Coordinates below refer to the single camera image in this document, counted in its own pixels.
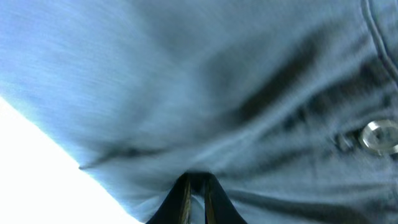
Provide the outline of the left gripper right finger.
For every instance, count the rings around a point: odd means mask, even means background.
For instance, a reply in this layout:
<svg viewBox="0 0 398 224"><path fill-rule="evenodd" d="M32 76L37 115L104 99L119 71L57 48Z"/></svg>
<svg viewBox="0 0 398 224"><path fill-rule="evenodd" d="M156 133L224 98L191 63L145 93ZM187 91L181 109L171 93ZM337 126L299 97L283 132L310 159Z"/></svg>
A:
<svg viewBox="0 0 398 224"><path fill-rule="evenodd" d="M213 174L204 175L205 223L247 224Z"/></svg>

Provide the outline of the dark blue shorts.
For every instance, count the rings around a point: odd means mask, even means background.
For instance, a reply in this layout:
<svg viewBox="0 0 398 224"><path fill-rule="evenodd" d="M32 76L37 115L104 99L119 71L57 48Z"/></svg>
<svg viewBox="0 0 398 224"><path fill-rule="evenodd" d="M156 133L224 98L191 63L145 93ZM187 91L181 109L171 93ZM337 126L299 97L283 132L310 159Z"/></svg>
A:
<svg viewBox="0 0 398 224"><path fill-rule="evenodd" d="M397 1L2 1L1 96L140 222L397 222Z"/></svg>

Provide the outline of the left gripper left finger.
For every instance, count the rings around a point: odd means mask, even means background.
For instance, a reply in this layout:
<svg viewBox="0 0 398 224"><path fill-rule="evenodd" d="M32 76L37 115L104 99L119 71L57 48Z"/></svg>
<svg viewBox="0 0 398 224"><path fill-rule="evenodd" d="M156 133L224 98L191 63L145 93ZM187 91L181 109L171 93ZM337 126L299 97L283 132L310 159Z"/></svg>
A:
<svg viewBox="0 0 398 224"><path fill-rule="evenodd" d="M188 174L181 175L146 224L190 224L191 191Z"/></svg>

